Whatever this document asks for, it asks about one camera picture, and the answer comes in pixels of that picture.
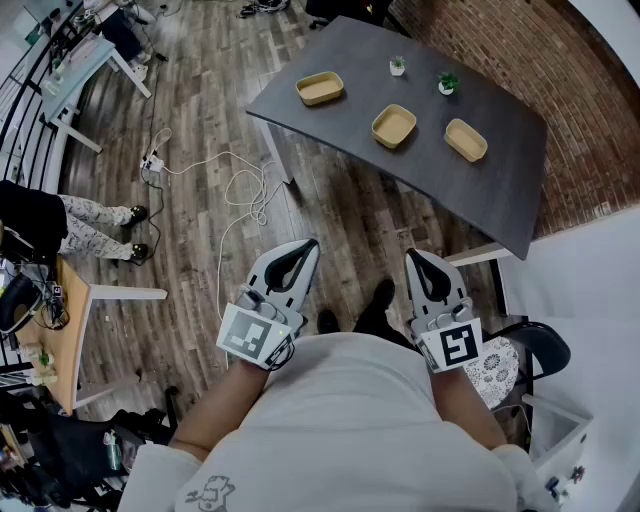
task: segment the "white cable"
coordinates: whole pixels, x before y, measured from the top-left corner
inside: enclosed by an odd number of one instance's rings
[[[525,409],[524,409],[524,407],[522,407],[522,405],[520,405],[520,404],[505,405],[503,407],[498,407],[497,409],[493,409],[491,412],[496,413],[496,412],[501,411],[503,409],[511,409],[513,407],[520,407],[520,409],[522,409],[522,414],[524,415],[524,421],[526,421],[526,423],[527,423],[527,430],[529,431],[529,437],[533,437],[533,434],[531,433],[531,427],[529,426],[529,418],[527,418],[527,411],[525,411]]]
[[[157,144],[158,137],[163,132],[169,132],[169,135],[160,144]],[[156,153],[158,151],[158,148],[160,146],[162,146],[163,144],[165,144],[171,138],[172,135],[173,135],[173,132],[171,131],[171,128],[163,128],[162,130],[160,130],[156,134],[156,136],[153,138],[153,144],[152,144],[153,151],[152,151],[152,154]],[[225,202],[227,204],[230,204],[232,206],[248,206],[249,207],[249,211],[247,213],[245,213],[244,215],[242,215],[241,217],[238,217],[231,224],[229,224],[227,229],[222,234],[222,238],[220,239],[220,254],[218,256],[218,270],[217,270],[217,284],[216,284],[216,310],[218,311],[218,318],[220,318],[221,321],[222,321],[222,314],[220,313],[220,270],[221,270],[221,267],[222,267],[222,249],[224,247],[224,237],[227,236],[227,233],[233,227],[234,224],[236,224],[237,222],[240,222],[241,220],[243,220],[244,218],[249,217],[249,216],[251,216],[251,218],[259,226],[265,226],[267,224],[267,221],[268,221],[268,217],[267,217],[267,214],[265,213],[265,209],[266,209],[267,205],[269,204],[269,202],[273,199],[273,196],[276,195],[276,192],[278,192],[280,187],[284,184],[284,182],[281,181],[278,184],[278,186],[275,188],[275,190],[271,193],[271,196],[267,197],[267,183],[266,183],[266,181],[264,179],[264,173],[265,173],[265,169],[267,168],[267,166],[270,165],[270,164],[273,164],[275,162],[272,160],[270,162],[267,162],[266,164],[264,164],[262,166],[262,168],[260,168],[260,167],[256,167],[255,165],[247,162],[244,158],[239,157],[238,155],[236,155],[235,153],[232,153],[231,151],[223,151],[221,153],[218,153],[217,155],[214,155],[211,158],[207,158],[206,160],[203,160],[202,162],[197,162],[195,164],[191,164],[189,167],[187,167],[186,169],[183,169],[182,171],[179,171],[179,172],[173,172],[172,170],[170,170],[169,168],[164,167],[164,166],[163,166],[163,169],[165,171],[167,171],[169,174],[173,174],[175,176],[179,176],[180,174],[184,174],[188,170],[193,169],[194,167],[196,167],[198,165],[207,164],[207,163],[215,160],[216,158],[221,157],[222,155],[231,155],[231,156],[237,158],[238,160],[241,160],[242,162],[247,164],[249,167],[252,167],[256,171],[258,171],[260,173],[260,175],[258,177],[258,175],[255,172],[253,172],[252,170],[250,170],[250,169],[242,169],[242,170],[236,172],[232,176],[231,180],[227,184],[227,188],[224,191],[224,200],[225,200]],[[233,201],[230,201],[229,198],[227,197],[227,194],[229,193],[229,188],[231,188],[231,184],[233,183],[233,180],[235,180],[238,176],[240,176],[242,173],[245,173],[245,172],[248,172],[253,178],[255,178],[258,181],[258,183],[260,184],[260,190],[258,190],[256,195],[253,196],[253,199],[251,201],[243,202],[243,203],[234,203]]]

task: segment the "wooden tray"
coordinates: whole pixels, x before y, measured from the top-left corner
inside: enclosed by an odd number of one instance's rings
[[[416,126],[416,116],[400,105],[389,105],[371,125],[373,137],[390,149],[398,146]]]
[[[298,80],[296,89],[304,104],[310,106],[337,98],[342,94],[344,84],[333,71],[325,71]]]
[[[449,123],[444,140],[469,162],[482,158],[489,147],[484,137],[462,119],[454,119]]]

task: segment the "brick wall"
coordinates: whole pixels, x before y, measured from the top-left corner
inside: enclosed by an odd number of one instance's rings
[[[391,12],[547,121],[537,237],[640,202],[638,87],[566,0],[395,0]]]

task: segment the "desk leg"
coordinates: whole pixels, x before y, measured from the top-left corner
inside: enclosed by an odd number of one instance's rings
[[[67,135],[73,137],[79,142],[82,142],[85,146],[87,146],[90,149],[93,149],[96,153],[102,153],[102,148],[100,146],[98,146],[90,138],[82,135],[75,128],[71,128],[71,126],[69,126],[68,124],[63,123],[59,118],[56,117],[52,119],[51,122],[55,124],[58,127],[58,130],[60,130],[61,132],[66,133]]]
[[[113,61],[113,59],[107,59],[107,64],[109,64],[109,67],[113,70],[114,73],[118,73],[120,71],[120,68]]]
[[[85,386],[76,393],[76,402],[73,405],[73,408],[77,409],[78,407],[87,405],[89,402],[93,402],[98,398],[113,393],[116,389],[133,386],[138,382],[140,382],[140,377],[135,373],[130,373],[117,380],[116,382]]]
[[[129,67],[129,64],[125,62],[125,60],[117,51],[113,50],[111,52],[111,58],[114,61],[116,61],[116,64],[120,66],[120,69],[122,69],[122,71],[124,71],[127,74],[127,76],[131,79],[131,81],[134,84],[136,84],[136,87],[140,89],[140,92],[144,94],[144,97],[151,98],[151,93],[149,92],[149,89],[147,89],[145,85],[140,80],[138,80],[138,77],[136,77],[135,73],[133,72],[133,69]]]
[[[492,242],[481,247],[476,247],[475,249],[447,256],[445,261],[448,261],[454,267],[462,267],[464,265],[471,265],[472,263],[504,258],[505,256],[513,256],[513,253],[502,247],[499,243]]]
[[[273,158],[275,162],[276,168],[280,173],[282,181],[284,181],[288,185],[295,178],[293,177],[293,173],[287,170],[282,164],[282,158],[280,158],[280,153],[278,152],[278,143],[282,144],[282,137],[280,136],[280,133],[276,131],[277,129],[275,126],[266,121],[263,121],[262,119],[256,119],[256,122],[260,127],[262,136],[267,143],[267,147],[269,148],[269,152],[271,153],[271,158]]]
[[[133,288],[128,286],[91,285],[92,299],[110,300],[164,300],[167,291],[159,288]]]

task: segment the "black chair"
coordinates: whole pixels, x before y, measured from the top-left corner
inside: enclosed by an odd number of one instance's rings
[[[384,18],[389,10],[392,0],[371,0],[367,6],[361,5],[358,0],[307,0],[305,11],[314,19],[309,28],[315,29],[318,25],[326,26],[338,16],[347,16],[356,20],[382,26]]]
[[[465,365],[465,371],[489,409],[498,407],[511,390],[527,383],[533,392],[533,380],[562,370],[571,359],[569,347],[551,327],[538,322],[521,322],[494,334],[483,331],[481,358]],[[543,372],[527,376],[520,370],[515,344],[526,349],[526,363],[532,368],[532,354],[540,362]]]
[[[28,431],[38,464],[27,468],[28,474],[39,480],[51,502],[61,508],[76,504],[96,510],[117,510],[122,493],[109,486],[105,479],[125,476],[127,472],[124,468],[110,468],[104,434],[114,430],[120,439],[136,448],[147,439],[156,444],[168,444],[177,428],[173,406],[175,394],[175,387],[165,391],[169,427],[161,424],[165,414],[158,409],[151,409],[144,415],[120,410],[109,421],[90,422],[51,414],[33,397],[15,397],[2,391],[0,410],[7,407],[6,413],[2,410],[2,419],[14,430]],[[24,401],[30,401],[34,408],[25,408]],[[99,495],[96,487],[106,493]]]
[[[571,349],[562,337],[551,327],[540,322],[520,322],[510,325],[484,337],[483,341],[486,343],[498,337],[520,343],[536,357],[542,368],[542,373],[536,376],[531,375],[532,380],[558,373],[569,364],[571,359]]]

